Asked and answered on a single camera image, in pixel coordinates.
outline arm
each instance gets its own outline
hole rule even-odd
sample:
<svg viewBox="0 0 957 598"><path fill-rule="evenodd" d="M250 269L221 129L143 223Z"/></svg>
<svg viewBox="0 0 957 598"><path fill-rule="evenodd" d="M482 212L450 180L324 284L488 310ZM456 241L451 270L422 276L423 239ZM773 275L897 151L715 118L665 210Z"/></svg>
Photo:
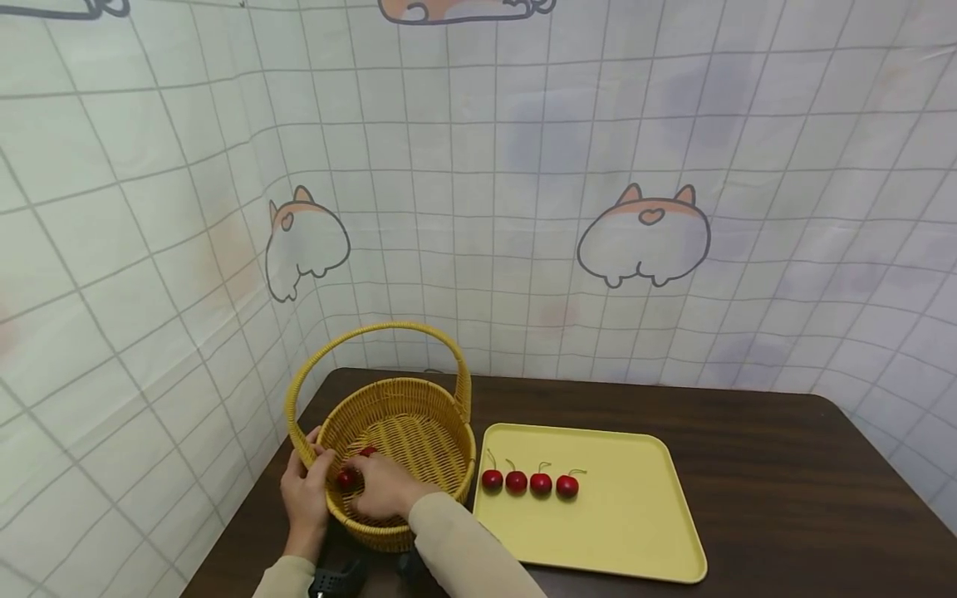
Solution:
<svg viewBox="0 0 957 598"><path fill-rule="evenodd" d="M449 495L421 498L409 525L422 560L450 595L545 596L515 557Z"/></svg>
<svg viewBox="0 0 957 598"><path fill-rule="evenodd" d="M481 524L437 486L410 476L375 453L346 462L362 472L366 490L353 506L374 519L399 515L415 533L415 547L454 598L544 597L535 580Z"/></svg>
<svg viewBox="0 0 957 598"><path fill-rule="evenodd" d="M316 462L306 472L299 454L293 449L289 464L279 482L282 501L289 516L289 538L282 556L266 569L253 598L301 598L316 575L316 561L329 524L325 506L325 473L336 452L314 444L319 428L306 439L316 452Z"/></svg>

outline cartoon dog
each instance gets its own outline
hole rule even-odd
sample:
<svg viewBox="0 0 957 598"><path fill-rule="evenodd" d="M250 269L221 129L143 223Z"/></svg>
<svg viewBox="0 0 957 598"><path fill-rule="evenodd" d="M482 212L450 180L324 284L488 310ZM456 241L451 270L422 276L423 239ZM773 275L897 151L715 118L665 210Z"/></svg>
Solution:
<svg viewBox="0 0 957 598"><path fill-rule="evenodd" d="M402 25L447 25L467 21L526 19L548 14L556 0L379 0L382 14Z"/></svg>
<svg viewBox="0 0 957 598"><path fill-rule="evenodd" d="M266 245L266 280L279 302L296 300L300 278L322 278L343 265L351 245L342 221L317 204L308 189L296 187L291 202L269 202L273 231Z"/></svg>
<svg viewBox="0 0 957 598"><path fill-rule="evenodd" d="M631 277L661 287L697 268L710 247L711 227L695 206L694 187L685 185L674 199L645 199L631 183L585 230L578 263L613 289Z"/></svg>

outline yellow wicker basket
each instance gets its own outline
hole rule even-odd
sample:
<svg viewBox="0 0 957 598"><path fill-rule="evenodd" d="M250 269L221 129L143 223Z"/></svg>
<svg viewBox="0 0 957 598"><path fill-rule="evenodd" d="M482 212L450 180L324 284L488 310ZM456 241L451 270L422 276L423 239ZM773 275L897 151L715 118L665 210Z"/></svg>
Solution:
<svg viewBox="0 0 957 598"><path fill-rule="evenodd" d="M418 378L380 380L350 394L329 413L318 442L335 449L336 460L326 477L329 512L360 543L383 552L404 552L412 547L412 531L404 521L372 520L352 510L361 493L342 493L335 477L343 461L366 446L404 465L419 480L437 484L458 502L464 502L476 468L476 439L469 427L472 414L472 376L461 350L440 330L413 321L393 321L353 330L327 344L299 370L286 392L289 437L306 467L316 456L296 422L296 399L313 366L336 346L375 330L402 328L429 334L449 347L458 363L456 395Z"/></svg>

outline dark brown table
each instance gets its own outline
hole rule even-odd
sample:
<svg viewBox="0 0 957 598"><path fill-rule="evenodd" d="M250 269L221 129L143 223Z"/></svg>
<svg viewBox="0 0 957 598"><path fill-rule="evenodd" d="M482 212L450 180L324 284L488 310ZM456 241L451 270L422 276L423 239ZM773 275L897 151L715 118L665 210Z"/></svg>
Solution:
<svg viewBox="0 0 957 598"><path fill-rule="evenodd" d="M338 369L300 420L310 430L349 393L404 372ZM454 377L420 374L452 390ZM480 443L500 421L642 432L663 440L708 558L696 586L530 567L551 597L957 597L957 537L826 399L814 395L474 377ZM285 543L279 448L184 596L251 596ZM365 551L338 525L328 566ZM404 587L395 555L368 553L363 596L440 596Z"/></svg>

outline plastic tray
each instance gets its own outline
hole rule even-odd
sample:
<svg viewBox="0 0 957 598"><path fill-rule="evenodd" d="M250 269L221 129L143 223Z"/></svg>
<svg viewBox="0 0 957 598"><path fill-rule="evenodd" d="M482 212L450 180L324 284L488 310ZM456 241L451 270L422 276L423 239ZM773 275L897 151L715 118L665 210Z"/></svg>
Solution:
<svg viewBox="0 0 957 598"><path fill-rule="evenodd" d="M506 458L531 477L539 463L552 482L572 469L572 500L526 492L476 490L475 516L515 557L534 565L643 577L681 584L708 565L678 473L663 442L646 434L495 424L485 432L478 476Z"/></svg>

